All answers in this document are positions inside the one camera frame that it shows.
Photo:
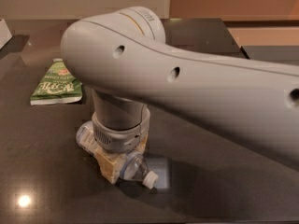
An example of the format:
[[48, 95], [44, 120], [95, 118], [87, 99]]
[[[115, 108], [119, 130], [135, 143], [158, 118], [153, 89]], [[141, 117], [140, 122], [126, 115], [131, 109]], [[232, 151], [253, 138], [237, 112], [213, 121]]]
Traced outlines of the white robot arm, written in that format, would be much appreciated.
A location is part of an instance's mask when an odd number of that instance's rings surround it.
[[166, 45], [160, 19], [129, 7], [70, 25], [61, 40], [68, 71], [93, 91], [83, 148], [110, 182], [130, 179], [151, 106], [295, 168], [299, 162], [299, 70]]

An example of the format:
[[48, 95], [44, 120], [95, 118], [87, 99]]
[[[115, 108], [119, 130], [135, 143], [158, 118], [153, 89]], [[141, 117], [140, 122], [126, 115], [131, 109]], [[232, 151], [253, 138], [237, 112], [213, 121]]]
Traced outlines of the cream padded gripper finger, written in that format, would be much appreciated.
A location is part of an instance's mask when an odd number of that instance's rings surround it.
[[102, 176], [111, 184], [115, 184], [126, 162], [126, 156], [124, 154], [111, 153], [101, 147], [98, 147], [94, 154]]
[[149, 135], [146, 134], [145, 137], [140, 141], [140, 143], [136, 146], [136, 150], [138, 152], [144, 152], [146, 149], [147, 141], [148, 141]]

